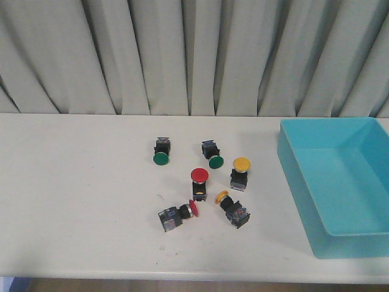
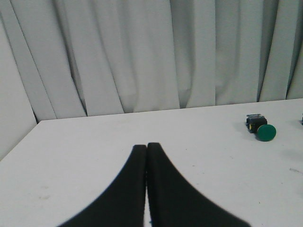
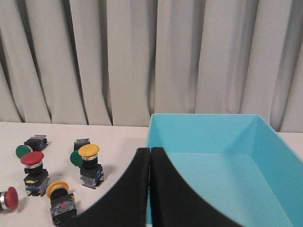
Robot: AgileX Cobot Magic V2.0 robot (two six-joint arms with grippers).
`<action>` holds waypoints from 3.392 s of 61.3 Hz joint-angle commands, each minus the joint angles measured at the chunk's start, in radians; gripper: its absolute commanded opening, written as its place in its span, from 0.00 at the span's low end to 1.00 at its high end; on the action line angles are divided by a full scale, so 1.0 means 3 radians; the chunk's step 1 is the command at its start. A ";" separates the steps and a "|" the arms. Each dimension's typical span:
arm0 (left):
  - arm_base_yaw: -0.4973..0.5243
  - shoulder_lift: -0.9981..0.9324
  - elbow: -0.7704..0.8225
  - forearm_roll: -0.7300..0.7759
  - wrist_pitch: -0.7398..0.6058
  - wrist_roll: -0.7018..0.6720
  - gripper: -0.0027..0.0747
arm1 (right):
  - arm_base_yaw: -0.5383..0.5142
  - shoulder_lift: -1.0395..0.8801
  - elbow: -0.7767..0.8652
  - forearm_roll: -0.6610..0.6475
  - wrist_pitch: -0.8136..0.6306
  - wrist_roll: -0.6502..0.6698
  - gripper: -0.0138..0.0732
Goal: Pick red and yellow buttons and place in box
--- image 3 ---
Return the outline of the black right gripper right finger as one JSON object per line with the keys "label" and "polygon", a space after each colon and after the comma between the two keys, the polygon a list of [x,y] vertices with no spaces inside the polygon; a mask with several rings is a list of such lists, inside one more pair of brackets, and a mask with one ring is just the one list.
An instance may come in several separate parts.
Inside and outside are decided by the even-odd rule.
{"label": "black right gripper right finger", "polygon": [[162,147],[151,149],[150,206],[154,227],[238,227],[201,198]]}

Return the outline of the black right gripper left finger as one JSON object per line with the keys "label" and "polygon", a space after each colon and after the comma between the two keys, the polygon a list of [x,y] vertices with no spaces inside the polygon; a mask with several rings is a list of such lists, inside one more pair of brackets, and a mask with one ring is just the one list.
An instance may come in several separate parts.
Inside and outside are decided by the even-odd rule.
{"label": "black right gripper left finger", "polygon": [[148,198],[150,149],[138,148],[115,185],[92,207],[63,227],[144,227]]}

